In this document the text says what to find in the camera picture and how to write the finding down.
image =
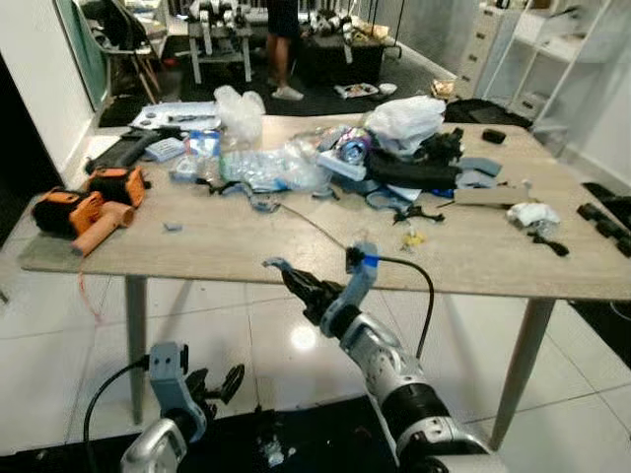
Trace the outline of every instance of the table leg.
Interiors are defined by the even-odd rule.
[[[252,82],[252,68],[249,65],[249,38],[247,36],[241,40],[241,48],[244,53],[245,81]]]
[[[140,360],[147,353],[147,278],[125,276],[125,301],[127,309],[127,356],[129,363]],[[142,423],[142,398],[145,372],[130,372],[131,412],[134,424]]]
[[[197,51],[197,39],[190,37],[188,39],[190,44],[190,62],[193,65],[193,77],[195,78],[195,84],[201,84],[201,71],[199,70],[199,52]]]
[[[489,442],[490,447],[494,450],[497,450],[502,444],[520,403],[532,367],[534,367],[550,314],[554,308],[554,302],[553,299],[530,299],[528,301],[520,335],[504,382],[500,408],[497,411],[495,426],[493,426],[493,435]]]

